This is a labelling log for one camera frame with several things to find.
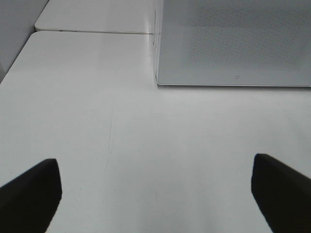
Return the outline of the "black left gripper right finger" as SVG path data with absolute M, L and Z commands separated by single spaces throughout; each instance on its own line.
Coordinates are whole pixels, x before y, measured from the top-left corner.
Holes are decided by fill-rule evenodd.
M 274 233 L 311 231 L 311 180 L 268 154 L 256 154 L 252 195 Z

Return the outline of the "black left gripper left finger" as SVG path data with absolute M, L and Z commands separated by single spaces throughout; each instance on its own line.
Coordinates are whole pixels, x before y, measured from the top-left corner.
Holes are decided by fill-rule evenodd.
M 61 198 L 58 162 L 43 160 L 0 188 L 0 231 L 45 233 Z

